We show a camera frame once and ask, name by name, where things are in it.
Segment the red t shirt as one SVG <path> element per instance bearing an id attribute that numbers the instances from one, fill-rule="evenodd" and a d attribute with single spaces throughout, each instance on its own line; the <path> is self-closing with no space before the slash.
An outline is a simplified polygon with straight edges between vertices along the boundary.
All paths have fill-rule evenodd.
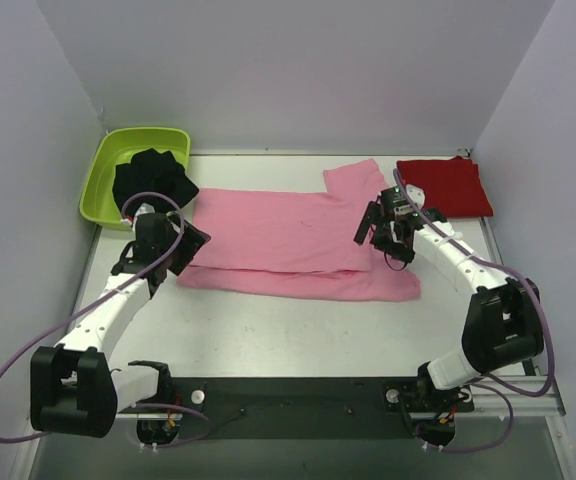
<path id="1" fill-rule="evenodd" d="M 447 217 L 494 215 L 481 183 L 479 166 L 470 159 L 404 160 L 397 162 L 397 169 L 406 184 L 424 191 L 426 207 L 437 208 Z"/>

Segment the pink t shirt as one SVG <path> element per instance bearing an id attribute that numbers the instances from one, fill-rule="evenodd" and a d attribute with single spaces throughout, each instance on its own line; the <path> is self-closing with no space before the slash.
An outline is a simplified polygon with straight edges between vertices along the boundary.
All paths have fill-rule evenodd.
<path id="1" fill-rule="evenodd" d="M 210 235 L 178 277 L 181 287 L 299 299 L 404 302 L 421 296 L 353 237 L 367 204 L 387 183 L 372 159 L 323 173 L 323 192 L 204 189 L 192 223 Z"/>

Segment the green plastic basin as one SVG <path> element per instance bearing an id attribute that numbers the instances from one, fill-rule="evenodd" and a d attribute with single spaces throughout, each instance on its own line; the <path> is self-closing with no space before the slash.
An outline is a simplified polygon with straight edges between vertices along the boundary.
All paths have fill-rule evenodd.
<path id="1" fill-rule="evenodd" d="M 134 154 L 150 148 L 170 151 L 175 160 L 188 166 L 191 140 L 180 129 L 170 127 L 129 127 L 111 131 L 100 142 L 88 170 L 79 201 L 80 214 L 98 226 L 126 231 L 120 208 L 112 193 L 118 165 L 128 164 Z"/>

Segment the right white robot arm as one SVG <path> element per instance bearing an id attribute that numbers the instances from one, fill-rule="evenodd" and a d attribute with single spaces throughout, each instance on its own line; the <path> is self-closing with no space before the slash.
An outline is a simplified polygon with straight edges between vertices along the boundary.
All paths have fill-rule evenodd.
<path id="1" fill-rule="evenodd" d="M 438 209 L 423 207 L 413 188 L 381 191 L 367 204 L 354 241 L 369 242 L 387 261 L 403 265 L 422 256 L 469 298 L 458 346 L 419 369 L 428 394 L 552 353 L 536 285 L 482 259 Z"/>

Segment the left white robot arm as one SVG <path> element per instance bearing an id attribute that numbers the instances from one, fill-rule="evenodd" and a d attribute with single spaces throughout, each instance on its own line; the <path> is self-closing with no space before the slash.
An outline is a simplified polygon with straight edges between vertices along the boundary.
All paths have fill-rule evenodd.
<path id="1" fill-rule="evenodd" d="M 54 346 L 31 357 L 30 419 L 37 431 L 101 438 L 118 413 L 139 405 L 161 411 L 175 398 L 167 364 L 112 366 L 109 358 L 166 278 L 180 275 L 211 237 L 178 214 L 140 214 L 133 231 L 98 300 Z"/>

